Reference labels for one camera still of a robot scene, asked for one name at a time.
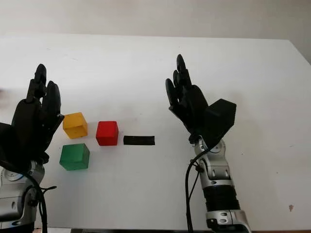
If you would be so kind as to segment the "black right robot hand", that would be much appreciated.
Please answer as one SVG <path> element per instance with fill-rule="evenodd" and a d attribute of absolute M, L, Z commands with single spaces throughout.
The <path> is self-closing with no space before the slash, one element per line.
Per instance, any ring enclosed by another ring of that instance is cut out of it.
<path fill-rule="evenodd" d="M 194 144 L 202 135 L 204 111 L 207 101 L 200 88 L 191 83 L 189 71 L 181 54 L 176 59 L 172 79 L 166 79 L 165 87 L 170 103 L 169 110 L 179 118 L 190 133 L 189 142 Z"/>

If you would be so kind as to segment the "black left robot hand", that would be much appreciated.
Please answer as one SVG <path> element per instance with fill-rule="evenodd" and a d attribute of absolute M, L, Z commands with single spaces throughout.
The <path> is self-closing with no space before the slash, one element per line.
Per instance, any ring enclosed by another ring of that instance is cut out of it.
<path fill-rule="evenodd" d="M 27 96 L 16 107 L 12 126 L 16 130 L 22 154 L 27 160 L 46 164 L 46 153 L 53 135 L 64 119 L 59 87 L 47 81 L 47 70 L 39 64 L 30 80 Z"/>

